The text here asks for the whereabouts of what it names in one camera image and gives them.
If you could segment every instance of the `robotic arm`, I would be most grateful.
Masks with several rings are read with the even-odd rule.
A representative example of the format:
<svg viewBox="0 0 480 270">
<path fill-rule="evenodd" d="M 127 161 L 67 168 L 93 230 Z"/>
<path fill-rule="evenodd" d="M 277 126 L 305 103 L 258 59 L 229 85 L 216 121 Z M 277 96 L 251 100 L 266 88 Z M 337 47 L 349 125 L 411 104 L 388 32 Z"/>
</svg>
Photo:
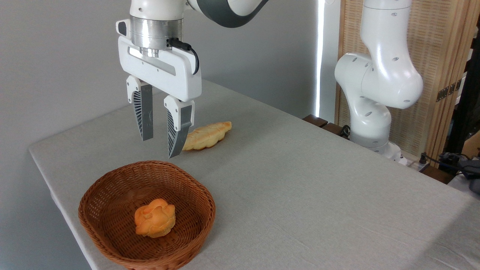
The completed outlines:
<svg viewBox="0 0 480 270">
<path fill-rule="evenodd" d="M 364 0 L 360 36 L 370 55 L 347 53 L 335 68 L 350 108 L 350 140 L 396 161 L 400 148 L 388 141 L 392 117 L 386 106 L 406 109 L 423 89 L 407 48 L 411 3 Z"/>
<path fill-rule="evenodd" d="M 152 87 L 167 94 L 168 156 L 180 154 L 194 124 L 193 99 L 202 93 L 198 55 L 182 42 L 183 13 L 201 12 L 234 28 L 248 23 L 268 0 L 132 0 L 130 19 L 117 22 L 119 58 L 127 79 L 140 135 L 153 137 Z"/>
</svg>

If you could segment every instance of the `bread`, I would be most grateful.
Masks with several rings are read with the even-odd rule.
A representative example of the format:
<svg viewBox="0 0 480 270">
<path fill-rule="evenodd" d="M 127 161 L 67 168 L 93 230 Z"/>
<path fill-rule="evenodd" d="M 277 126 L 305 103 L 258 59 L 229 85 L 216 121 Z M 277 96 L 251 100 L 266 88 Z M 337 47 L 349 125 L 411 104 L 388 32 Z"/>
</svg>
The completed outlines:
<svg viewBox="0 0 480 270">
<path fill-rule="evenodd" d="M 183 150 L 202 150 L 223 140 L 225 133 L 232 129 L 232 122 L 219 122 L 199 127 L 187 135 Z"/>
<path fill-rule="evenodd" d="M 135 211 L 136 234 L 152 238 L 167 235 L 175 225 L 175 206 L 155 199 Z"/>
</svg>

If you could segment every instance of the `table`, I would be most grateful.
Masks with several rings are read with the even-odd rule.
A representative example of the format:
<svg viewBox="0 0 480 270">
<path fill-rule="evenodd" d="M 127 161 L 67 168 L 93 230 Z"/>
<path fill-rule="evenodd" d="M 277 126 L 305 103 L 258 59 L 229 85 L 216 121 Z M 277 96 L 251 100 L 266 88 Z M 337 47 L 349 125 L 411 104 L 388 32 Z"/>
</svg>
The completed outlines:
<svg viewBox="0 0 480 270">
<path fill-rule="evenodd" d="M 205 185 L 216 220 L 183 269 L 480 269 L 480 202 L 328 131 L 203 81 L 195 126 L 232 121 L 213 148 L 168 160 L 163 94 L 154 138 L 128 106 L 30 147 L 94 270 L 120 270 L 81 226 L 78 204 L 106 172 L 168 160 Z"/>
</svg>

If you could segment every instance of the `wicker basket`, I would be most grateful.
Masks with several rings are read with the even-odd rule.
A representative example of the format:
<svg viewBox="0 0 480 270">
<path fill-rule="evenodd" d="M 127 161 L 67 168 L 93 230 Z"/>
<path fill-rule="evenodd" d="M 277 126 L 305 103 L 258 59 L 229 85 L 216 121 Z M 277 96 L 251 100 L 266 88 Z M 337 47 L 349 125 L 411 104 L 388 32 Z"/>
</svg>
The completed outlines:
<svg viewBox="0 0 480 270">
<path fill-rule="evenodd" d="M 156 198 L 175 205 L 175 226 L 159 238 L 136 235 L 135 210 Z M 179 167 L 141 161 L 98 179 L 80 201 L 78 217 L 113 262 L 134 270 L 173 270 L 200 251 L 215 219 L 215 203 L 208 190 Z"/>
</svg>

